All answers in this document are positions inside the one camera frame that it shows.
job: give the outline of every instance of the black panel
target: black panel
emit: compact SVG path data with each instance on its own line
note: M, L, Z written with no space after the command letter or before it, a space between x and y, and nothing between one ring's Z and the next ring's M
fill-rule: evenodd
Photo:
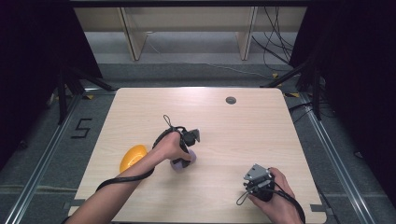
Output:
M45 109L62 68L101 73L72 8L2 1L0 22L1 169Z
M394 205L395 8L392 1L357 4L326 76L333 108Z

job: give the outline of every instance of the finger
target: finger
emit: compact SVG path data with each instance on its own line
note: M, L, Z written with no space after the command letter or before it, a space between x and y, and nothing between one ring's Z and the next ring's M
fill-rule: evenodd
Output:
M260 209L262 209L263 211L265 211L267 203L260 200L259 198L249 194L247 196L256 206L260 207Z
M288 179L285 177L285 175L280 172L277 168L271 167L270 168L271 174L275 176L275 182L283 189L285 190L291 197L294 198L294 193L291 190L291 187L289 186Z
M191 161L192 156L189 153L183 152L183 154L181 154L181 159L183 159L185 161Z

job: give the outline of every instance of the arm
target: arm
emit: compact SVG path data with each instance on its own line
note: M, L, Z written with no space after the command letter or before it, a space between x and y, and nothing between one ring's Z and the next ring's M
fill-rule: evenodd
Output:
M275 176L275 182L285 190L291 197L295 197L291 190L288 180L286 177L276 168L270 168L271 173ZM294 205L277 194L274 194L273 198L269 202L263 202L262 200L248 195L249 199L258 206L265 215L267 215L272 222L276 224L301 224L299 214Z
M191 160L179 146L179 133L169 133L145 157L117 177L142 175L164 160ZM96 191L66 223L110 223L120 211L140 181L112 184Z

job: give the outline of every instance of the purple object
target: purple object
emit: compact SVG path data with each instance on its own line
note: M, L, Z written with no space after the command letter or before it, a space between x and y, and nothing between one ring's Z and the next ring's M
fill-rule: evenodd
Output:
M189 153L191 155L191 162L190 165L195 163L195 161L197 160L197 156L195 155L195 152L192 151L191 149L189 149ZM175 171L181 171L183 169L183 164L182 161L177 162L176 164L173 164L172 161L171 162L171 166Z

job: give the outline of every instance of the forearm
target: forearm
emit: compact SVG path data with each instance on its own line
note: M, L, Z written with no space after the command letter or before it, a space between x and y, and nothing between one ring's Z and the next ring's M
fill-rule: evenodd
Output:
M152 149L139 162L117 177L145 174L163 160L164 157L161 151ZM111 184L99 189L66 223L109 223L120 211L139 183L140 181Z

